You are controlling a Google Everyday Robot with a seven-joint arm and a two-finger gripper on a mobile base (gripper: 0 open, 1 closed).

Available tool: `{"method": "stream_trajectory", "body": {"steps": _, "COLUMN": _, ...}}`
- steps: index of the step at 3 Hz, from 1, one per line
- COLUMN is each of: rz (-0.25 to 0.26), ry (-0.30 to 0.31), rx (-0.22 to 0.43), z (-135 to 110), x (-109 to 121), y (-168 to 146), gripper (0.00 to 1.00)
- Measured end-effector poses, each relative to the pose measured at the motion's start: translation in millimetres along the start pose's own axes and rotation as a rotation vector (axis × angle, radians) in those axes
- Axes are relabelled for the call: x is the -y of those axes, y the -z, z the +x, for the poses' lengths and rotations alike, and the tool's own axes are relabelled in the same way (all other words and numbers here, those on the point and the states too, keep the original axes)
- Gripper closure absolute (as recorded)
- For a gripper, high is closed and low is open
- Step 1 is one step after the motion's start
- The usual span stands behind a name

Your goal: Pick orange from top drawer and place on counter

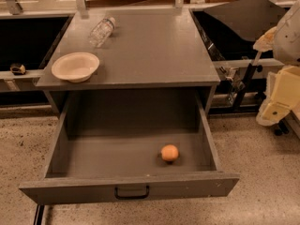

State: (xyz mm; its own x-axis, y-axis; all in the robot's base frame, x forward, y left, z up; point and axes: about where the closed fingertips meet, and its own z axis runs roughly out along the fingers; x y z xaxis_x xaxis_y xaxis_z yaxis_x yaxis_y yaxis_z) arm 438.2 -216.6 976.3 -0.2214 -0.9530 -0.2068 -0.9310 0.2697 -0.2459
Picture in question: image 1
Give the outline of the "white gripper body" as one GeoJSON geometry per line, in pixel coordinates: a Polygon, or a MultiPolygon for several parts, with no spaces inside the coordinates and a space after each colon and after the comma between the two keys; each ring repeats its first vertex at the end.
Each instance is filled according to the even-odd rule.
{"type": "Polygon", "coordinates": [[[270,72],[267,77],[266,99],[262,102],[256,121],[262,126],[272,126],[284,118],[292,107],[292,94],[280,73],[270,72]]]}

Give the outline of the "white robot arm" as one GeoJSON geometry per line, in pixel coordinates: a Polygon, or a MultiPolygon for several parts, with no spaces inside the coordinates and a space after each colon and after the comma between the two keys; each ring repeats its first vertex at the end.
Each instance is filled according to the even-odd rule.
{"type": "Polygon", "coordinates": [[[300,0],[254,43],[253,49],[258,55],[272,51],[283,64],[277,73],[268,73],[266,99],[256,116],[258,124],[269,127],[286,117],[300,101],[300,0]]]}

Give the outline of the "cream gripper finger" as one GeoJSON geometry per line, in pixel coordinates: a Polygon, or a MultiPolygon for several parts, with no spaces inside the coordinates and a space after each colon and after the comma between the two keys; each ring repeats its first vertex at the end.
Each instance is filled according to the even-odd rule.
{"type": "Polygon", "coordinates": [[[257,39],[253,45],[253,49],[258,52],[267,52],[273,49],[274,35],[277,31],[276,27],[270,28],[259,39],[257,39]]]}
{"type": "Polygon", "coordinates": [[[269,72],[262,119],[280,121],[300,101],[300,67],[285,66],[278,73],[269,72]]]}

